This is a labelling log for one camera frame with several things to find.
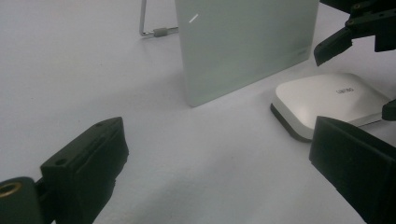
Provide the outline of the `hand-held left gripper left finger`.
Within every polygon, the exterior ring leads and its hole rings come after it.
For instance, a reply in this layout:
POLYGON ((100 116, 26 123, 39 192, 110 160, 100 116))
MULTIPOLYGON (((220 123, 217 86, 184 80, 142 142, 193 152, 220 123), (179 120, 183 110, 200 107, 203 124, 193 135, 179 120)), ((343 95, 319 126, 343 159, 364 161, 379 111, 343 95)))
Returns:
POLYGON ((127 162, 121 117, 92 125, 41 166, 54 193, 57 224, 92 224, 112 196, 127 162))

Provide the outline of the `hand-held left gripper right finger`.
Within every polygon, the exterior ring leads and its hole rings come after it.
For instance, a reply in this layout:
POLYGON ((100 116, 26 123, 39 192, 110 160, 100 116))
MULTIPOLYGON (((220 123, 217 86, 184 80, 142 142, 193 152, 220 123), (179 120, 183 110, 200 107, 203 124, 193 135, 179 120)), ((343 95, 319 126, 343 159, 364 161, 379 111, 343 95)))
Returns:
POLYGON ((319 117, 309 160, 367 224, 396 224, 396 147, 319 117))

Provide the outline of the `white eraser with black base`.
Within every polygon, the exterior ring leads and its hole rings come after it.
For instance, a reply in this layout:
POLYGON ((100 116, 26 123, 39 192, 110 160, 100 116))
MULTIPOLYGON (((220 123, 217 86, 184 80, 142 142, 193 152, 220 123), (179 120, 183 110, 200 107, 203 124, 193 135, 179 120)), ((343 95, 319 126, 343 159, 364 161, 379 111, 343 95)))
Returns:
POLYGON ((380 121, 389 101, 354 74, 324 74, 280 84, 270 108, 294 139, 310 142, 318 116, 363 126, 380 121))

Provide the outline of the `white glass whiteboard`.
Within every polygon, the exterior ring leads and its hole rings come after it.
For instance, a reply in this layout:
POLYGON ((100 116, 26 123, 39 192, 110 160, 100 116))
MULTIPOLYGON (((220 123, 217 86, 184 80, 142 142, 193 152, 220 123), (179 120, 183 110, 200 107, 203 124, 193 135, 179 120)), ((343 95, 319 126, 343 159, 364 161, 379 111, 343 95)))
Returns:
POLYGON ((191 106, 309 58, 319 0, 175 0, 175 4, 191 106))

